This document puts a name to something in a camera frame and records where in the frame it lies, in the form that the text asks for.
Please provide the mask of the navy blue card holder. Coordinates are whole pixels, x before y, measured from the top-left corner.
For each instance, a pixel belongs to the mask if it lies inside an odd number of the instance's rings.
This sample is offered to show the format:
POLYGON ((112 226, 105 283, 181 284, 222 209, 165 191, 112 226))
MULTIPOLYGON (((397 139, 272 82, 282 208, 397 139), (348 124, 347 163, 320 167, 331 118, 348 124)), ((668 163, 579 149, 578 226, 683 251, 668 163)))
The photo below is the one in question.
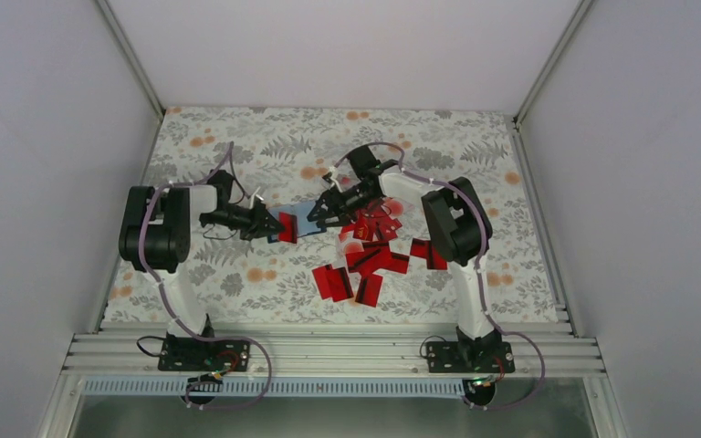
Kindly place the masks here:
MULTIPOLYGON (((313 202, 303 202, 294 204, 284 204, 275 206, 269 209, 269 211, 276 215, 279 212, 287 212, 294 214, 298 220, 298 240, 301 237, 306 237, 310 235, 318 235, 325 233, 327 231, 326 227, 321 227, 315 221, 309 221, 307 218, 309 210, 313 207, 313 202)), ((267 240, 270 244, 279 242, 278 240, 267 240)))

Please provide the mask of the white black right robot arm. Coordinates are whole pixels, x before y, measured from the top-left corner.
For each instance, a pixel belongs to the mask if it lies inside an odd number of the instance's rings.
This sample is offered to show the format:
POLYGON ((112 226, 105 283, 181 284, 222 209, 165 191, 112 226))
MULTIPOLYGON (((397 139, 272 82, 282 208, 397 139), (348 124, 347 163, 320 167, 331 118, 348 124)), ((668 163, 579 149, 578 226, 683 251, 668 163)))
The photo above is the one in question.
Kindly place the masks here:
POLYGON ((474 187, 464 177, 450 182, 419 176, 403 160, 381 161, 365 144, 348 152, 358 183, 340 188, 335 169, 328 188, 308 214, 323 226, 345 225, 372 201, 399 198, 421 208, 432 248, 447 263, 458 303, 457 357, 467 370, 480 371, 493 359, 502 335, 487 309, 486 253, 492 227, 474 187))

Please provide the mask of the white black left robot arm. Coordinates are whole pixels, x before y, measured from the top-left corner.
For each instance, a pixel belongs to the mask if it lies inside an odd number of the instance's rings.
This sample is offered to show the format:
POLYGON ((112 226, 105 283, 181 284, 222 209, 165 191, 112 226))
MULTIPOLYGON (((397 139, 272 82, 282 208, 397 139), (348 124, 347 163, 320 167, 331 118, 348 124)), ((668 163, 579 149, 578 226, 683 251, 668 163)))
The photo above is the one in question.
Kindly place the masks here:
POLYGON ((120 257, 158 288, 170 317, 166 338, 187 339, 182 358, 197 370, 217 357, 217 337, 201 306, 184 263, 192 246, 193 226, 221 225, 242 240, 267 238, 287 230, 260 197, 235 203, 236 177, 218 171, 200 183, 137 185, 129 189, 120 226, 120 257))

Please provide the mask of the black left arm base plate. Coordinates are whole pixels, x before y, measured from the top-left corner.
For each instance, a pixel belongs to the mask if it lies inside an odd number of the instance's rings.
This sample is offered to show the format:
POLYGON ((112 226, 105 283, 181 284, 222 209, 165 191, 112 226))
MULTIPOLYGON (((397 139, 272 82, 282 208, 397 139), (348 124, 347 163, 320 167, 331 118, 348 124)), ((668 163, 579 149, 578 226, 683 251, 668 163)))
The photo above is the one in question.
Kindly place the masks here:
POLYGON ((157 368, 160 371, 246 371, 251 343, 232 339, 203 342, 167 335, 157 368))

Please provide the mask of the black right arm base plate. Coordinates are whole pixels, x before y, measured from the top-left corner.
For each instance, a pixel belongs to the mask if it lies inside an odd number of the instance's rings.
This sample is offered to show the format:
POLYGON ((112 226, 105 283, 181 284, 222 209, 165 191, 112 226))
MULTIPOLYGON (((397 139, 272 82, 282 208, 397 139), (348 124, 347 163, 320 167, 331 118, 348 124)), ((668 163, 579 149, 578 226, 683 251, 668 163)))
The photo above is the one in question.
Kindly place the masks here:
POLYGON ((457 341, 427 341, 422 356, 431 373, 514 373, 516 364, 511 346, 501 342, 495 346, 471 350, 457 341))

